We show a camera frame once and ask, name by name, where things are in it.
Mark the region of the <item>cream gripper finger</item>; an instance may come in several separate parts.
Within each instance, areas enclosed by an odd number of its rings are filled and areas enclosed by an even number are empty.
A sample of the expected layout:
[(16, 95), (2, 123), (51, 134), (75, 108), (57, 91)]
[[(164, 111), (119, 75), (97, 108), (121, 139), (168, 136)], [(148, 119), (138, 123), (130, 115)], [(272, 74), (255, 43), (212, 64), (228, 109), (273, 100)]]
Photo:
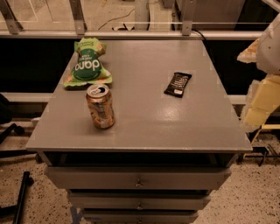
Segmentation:
[(251, 43), (244, 51), (240, 52), (237, 60), (243, 63), (256, 63), (256, 50), (259, 44), (259, 38)]
[(241, 128), (245, 132), (257, 130), (279, 106), (280, 75), (267, 74), (261, 81), (254, 80), (241, 112)]

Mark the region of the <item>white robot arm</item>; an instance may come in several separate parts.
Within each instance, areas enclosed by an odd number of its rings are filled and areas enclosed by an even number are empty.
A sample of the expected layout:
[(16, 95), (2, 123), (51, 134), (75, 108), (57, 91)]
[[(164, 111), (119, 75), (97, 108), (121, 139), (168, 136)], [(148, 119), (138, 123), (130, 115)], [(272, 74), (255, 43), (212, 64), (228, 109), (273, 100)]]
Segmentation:
[(249, 133), (264, 124), (280, 106), (280, 14), (237, 59), (256, 63), (256, 67), (266, 73), (263, 80), (251, 83), (241, 112), (241, 128)]

